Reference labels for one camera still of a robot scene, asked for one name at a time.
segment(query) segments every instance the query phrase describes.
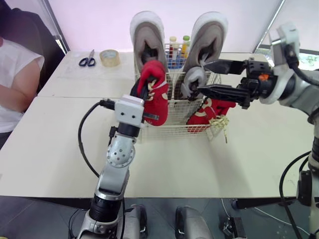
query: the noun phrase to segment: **wire basket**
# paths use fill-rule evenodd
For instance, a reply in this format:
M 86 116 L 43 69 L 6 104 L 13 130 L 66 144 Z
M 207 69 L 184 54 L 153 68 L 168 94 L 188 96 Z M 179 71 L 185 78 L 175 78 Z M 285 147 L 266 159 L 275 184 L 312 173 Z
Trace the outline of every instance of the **wire basket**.
M 165 53 L 169 73 L 166 74 L 168 89 L 168 117 L 162 126 L 153 126 L 145 122 L 142 128 L 139 141 L 168 139 L 168 138 L 189 138 L 189 137 L 208 137 L 212 140 L 216 137 L 228 123 L 227 117 L 218 117 L 211 120 L 210 124 L 186 125 L 188 119 L 200 108 L 204 98 L 195 101 L 177 100 L 175 92 L 180 92 L 180 80 L 184 79 L 186 73 L 182 72 L 182 67 L 187 58 L 187 54 L 182 53 L 182 44 L 178 44 L 177 52 L 174 53 L 175 60 L 172 60 L 170 44 L 165 45 Z M 221 84 L 219 74 L 206 72 L 207 85 Z M 136 67 L 136 80 L 140 77 Z

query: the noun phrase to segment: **bottle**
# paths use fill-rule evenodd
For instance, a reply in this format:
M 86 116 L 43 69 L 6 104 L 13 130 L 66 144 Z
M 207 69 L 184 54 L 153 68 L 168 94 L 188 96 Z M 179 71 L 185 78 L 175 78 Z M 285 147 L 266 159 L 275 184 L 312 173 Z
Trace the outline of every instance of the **bottle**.
M 175 63 L 176 63 L 176 60 L 177 60 L 177 54 L 178 54 L 178 47 L 179 47 L 179 45 L 178 45 L 177 43 L 175 43 L 175 44 L 173 44 L 172 46 L 173 46 L 173 54 L 172 54 L 171 59 L 172 59 L 172 61 L 173 61 L 173 64 L 175 64 Z
M 169 52 L 168 52 L 168 58 L 172 58 L 173 56 L 173 45 L 176 42 L 176 36 L 171 36 L 169 38 Z
M 187 48 L 189 47 L 189 39 L 190 39 L 189 36 L 187 36 L 187 35 L 183 36 L 183 45 L 181 47 L 181 55 L 184 58 L 187 58 L 187 55 L 188 55 Z

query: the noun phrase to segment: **person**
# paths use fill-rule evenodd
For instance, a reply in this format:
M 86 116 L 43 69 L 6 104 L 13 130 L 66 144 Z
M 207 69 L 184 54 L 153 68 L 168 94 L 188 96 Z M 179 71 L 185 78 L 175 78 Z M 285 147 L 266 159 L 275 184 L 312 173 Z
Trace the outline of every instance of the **person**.
M 44 58 L 0 37 L 0 149 L 36 96 Z

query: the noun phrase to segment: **white wall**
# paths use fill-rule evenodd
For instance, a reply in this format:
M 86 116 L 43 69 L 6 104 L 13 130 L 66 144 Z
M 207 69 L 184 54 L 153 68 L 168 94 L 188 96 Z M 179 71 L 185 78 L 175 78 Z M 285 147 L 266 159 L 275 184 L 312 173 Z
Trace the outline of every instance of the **white wall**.
M 20 8 L 38 14 L 52 35 L 57 35 L 56 27 L 40 0 L 5 0 L 11 8 Z
M 182 40 L 196 19 L 220 11 L 229 21 L 224 52 L 251 52 L 276 10 L 279 0 L 50 0 L 71 50 L 132 49 L 130 21 L 152 10 L 164 23 L 165 38 Z
M 288 21 L 299 31 L 301 49 L 319 51 L 319 0 L 286 0 L 270 31 Z M 270 44 L 268 35 L 263 44 Z

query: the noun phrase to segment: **red sneaker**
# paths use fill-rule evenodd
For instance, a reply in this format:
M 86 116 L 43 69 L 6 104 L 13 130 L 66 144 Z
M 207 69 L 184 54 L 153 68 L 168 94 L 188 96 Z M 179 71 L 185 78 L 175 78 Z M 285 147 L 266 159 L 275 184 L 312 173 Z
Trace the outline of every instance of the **red sneaker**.
M 187 125 L 192 124 L 210 124 L 211 119 L 217 116 L 226 115 L 229 108 L 234 108 L 236 103 L 229 101 L 212 100 L 207 98 L 201 107 L 188 119 Z M 209 128 L 210 126 L 194 126 L 188 127 L 190 133 L 199 133 Z
M 168 115 L 168 84 L 165 79 L 165 67 L 160 61 L 149 61 L 143 66 L 137 89 L 139 96 L 150 76 L 154 76 L 156 80 L 148 83 L 149 95 L 144 104 L 144 112 L 157 115 L 159 119 L 145 118 L 145 120 L 151 125 L 160 126 L 166 122 Z

